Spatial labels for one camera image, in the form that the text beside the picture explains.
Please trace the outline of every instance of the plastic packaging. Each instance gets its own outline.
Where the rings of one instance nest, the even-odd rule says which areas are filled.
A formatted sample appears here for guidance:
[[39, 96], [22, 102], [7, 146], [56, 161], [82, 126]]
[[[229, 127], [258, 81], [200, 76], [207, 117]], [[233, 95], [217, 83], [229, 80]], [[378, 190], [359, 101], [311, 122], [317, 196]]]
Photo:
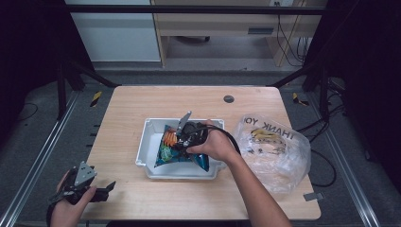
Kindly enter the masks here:
[[289, 194], [309, 172], [307, 138], [267, 116], [245, 114], [233, 137], [245, 162], [272, 194]]

